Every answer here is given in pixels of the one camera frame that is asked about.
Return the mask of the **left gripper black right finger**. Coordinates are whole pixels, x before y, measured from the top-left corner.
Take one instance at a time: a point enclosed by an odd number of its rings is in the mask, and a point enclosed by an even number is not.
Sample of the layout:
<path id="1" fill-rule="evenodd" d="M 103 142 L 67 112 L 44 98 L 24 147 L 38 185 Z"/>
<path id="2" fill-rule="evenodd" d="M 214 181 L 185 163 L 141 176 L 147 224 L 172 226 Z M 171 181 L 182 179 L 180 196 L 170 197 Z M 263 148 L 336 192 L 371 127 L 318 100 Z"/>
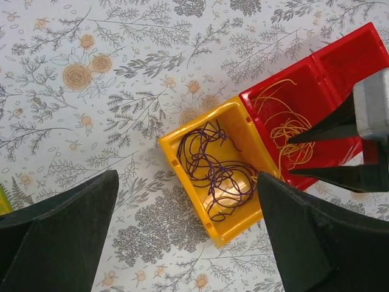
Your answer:
<path id="1" fill-rule="evenodd" d="M 285 291 L 388 291 L 388 222 L 266 172 L 257 189 Z"/>

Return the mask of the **red double plastic bin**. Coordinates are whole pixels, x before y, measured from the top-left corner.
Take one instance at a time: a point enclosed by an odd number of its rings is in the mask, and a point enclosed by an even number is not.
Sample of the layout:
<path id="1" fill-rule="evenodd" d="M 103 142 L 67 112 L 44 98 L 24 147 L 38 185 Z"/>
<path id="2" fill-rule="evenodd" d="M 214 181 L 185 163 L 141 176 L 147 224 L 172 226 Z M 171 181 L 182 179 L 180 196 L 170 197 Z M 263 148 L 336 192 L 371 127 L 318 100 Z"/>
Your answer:
<path id="1" fill-rule="evenodd" d="M 239 94 L 287 183 L 305 190 L 316 180 L 292 170 L 343 165 L 361 152 L 359 137 L 293 145 L 289 153 L 285 146 L 331 114 L 357 82 L 386 67 L 386 47 L 367 23 Z"/>

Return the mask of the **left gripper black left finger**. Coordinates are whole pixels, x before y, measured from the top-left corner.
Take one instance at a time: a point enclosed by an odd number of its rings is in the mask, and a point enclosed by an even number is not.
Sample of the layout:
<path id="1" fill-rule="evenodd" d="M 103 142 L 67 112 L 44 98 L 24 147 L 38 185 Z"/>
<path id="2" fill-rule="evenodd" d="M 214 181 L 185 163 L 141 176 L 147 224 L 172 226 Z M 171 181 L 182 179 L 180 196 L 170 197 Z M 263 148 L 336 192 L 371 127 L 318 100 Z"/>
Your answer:
<path id="1" fill-rule="evenodd" d="M 107 170 L 1 216 L 1 291 L 91 291 L 119 191 Z"/>

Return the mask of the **yellow plastic bin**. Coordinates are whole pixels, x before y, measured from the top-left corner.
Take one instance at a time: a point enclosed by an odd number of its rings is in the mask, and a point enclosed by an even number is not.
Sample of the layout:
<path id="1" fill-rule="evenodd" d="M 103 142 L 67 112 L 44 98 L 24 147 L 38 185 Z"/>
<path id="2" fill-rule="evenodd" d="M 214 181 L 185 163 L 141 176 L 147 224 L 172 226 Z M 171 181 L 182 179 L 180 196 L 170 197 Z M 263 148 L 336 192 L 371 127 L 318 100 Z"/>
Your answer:
<path id="1" fill-rule="evenodd" d="M 256 179 L 281 173 L 239 97 L 160 138 L 217 248 L 262 219 Z"/>

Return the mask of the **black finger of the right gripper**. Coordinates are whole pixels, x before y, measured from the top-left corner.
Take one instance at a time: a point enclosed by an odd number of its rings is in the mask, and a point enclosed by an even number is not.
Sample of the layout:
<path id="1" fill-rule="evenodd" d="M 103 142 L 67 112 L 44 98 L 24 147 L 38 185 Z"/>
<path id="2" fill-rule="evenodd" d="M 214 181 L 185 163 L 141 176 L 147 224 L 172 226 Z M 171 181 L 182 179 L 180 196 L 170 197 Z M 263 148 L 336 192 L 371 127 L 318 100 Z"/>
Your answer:
<path id="1" fill-rule="evenodd" d="M 307 176 L 356 192 L 388 191 L 388 145 L 383 142 L 364 142 L 365 163 L 354 166 L 337 166 L 292 170 L 297 176 Z"/>
<path id="2" fill-rule="evenodd" d="M 331 114 L 312 128 L 288 139 L 288 143 L 310 143 L 359 136 L 356 124 L 354 94 L 351 93 Z"/>

